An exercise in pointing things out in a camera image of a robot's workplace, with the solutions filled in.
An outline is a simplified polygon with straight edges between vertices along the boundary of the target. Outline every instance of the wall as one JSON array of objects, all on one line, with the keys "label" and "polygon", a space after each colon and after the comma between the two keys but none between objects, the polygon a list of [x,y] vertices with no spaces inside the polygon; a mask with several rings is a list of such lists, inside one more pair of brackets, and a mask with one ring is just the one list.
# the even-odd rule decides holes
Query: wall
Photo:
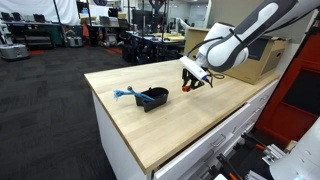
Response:
[{"label": "wall", "polygon": [[195,27],[203,27],[204,19],[207,12],[207,5],[208,3],[190,5],[190,13],[188,18],[189,24],[194,23]]}]

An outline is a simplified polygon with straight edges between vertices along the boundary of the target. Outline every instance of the cabinet drawer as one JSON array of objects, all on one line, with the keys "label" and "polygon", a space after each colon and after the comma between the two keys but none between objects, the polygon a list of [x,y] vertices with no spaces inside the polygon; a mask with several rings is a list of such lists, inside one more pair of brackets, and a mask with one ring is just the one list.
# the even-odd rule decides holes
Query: cabinet drawer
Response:
[{"label": "cabinet drawer", "polygon": [[261,105],[268,102],[270,99],[270,96],[272,95],[274,89],[276,88],[279,80],[273,81],[271,84],[269,84],[267,87],[265,87],[263,90],[261,90],[258,94],[253,96],[251,99],[249,99],[247,102],[251,104],[252,108],[260,107]]},{"label": "cabinet drawer", "polygon": [[242,121],[241,119],[238,119],[238,117],[248,116],[246,113],[249,107],[250,105],[247,104],[240,108],[217,127],[168,162],[155,173],[155,179],[178,179],[187,170],[191,169],[193,165],[201,163],[208,153],[218,151],[225,142],[233,136],[232,131],[234,131],[235,127],[239,126],[239,121]]}]

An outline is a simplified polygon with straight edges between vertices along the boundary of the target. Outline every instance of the gray carpet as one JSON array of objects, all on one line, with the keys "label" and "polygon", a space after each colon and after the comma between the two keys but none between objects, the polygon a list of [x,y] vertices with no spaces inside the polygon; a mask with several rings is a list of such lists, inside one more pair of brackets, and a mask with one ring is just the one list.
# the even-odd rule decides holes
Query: gray carpet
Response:
[{"label": "gray carpet", "polygon": [[0,179],[116,179],[83,74],[131,65],[100,47],[0,61]]}]

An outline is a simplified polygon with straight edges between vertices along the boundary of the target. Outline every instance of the red object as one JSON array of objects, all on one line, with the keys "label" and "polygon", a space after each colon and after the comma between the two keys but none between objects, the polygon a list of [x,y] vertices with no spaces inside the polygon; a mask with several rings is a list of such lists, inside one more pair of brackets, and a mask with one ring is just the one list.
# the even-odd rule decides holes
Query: red object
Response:
[{"label": "red object", "polygon": [[44,54],[43,50],[30,50],[29,55],[42,55]]},{"label": "red object", "polygon": [[[301,52],[293,59],[293,63],[289,66],[258,119],[256,124],[258,130],[277,138],[283,143],[289,143],[290,140],[298,141],[316,121],[318,115],[286,103],[285,98],[302,72],[320,74],[319,44],[320,33],[310,35]],[[305,83],[312,86],[313,82],[310,80]],[[312,98],[307,92],[304,95]]]}]

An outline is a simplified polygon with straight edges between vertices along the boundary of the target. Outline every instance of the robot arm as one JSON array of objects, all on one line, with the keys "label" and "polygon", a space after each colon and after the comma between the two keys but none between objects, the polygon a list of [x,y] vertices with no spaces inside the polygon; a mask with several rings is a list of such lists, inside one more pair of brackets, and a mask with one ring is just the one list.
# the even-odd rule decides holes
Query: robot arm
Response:
[{"label": "robot arm", "polygon": [[201,67],[217,72],[226,71],[243,63],[249,55],[247,48],[254,40],[309,13],[320,6],[320,0],[265,0],[237,27],[216,23],[205,40],[222,37],[205,43],[199,49],[196,62],[184,56],[184,67],[199,81],[207,73]]}]

